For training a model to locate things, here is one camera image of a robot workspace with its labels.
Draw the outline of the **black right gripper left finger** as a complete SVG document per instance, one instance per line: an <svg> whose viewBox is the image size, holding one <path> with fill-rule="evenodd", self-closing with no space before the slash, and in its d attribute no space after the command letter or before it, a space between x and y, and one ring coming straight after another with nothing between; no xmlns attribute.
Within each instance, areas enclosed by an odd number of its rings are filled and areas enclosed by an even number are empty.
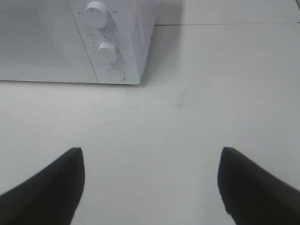
<svg viewBox="0 0 300 225"><path fill-rule="evenodd" d="M69 225L84 190L81 148L71 148L0 196L2 225Z"/></svg>

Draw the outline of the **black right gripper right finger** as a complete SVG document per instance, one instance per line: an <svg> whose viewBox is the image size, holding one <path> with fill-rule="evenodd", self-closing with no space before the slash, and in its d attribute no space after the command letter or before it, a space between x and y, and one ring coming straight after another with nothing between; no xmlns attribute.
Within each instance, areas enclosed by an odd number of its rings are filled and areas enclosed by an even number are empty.
<svg viewBox="0 0 300 225"><path fill-rule="evenodd" d="M231 147L222 149L217 185L237 225L298 225L300 192Z"/></svg>

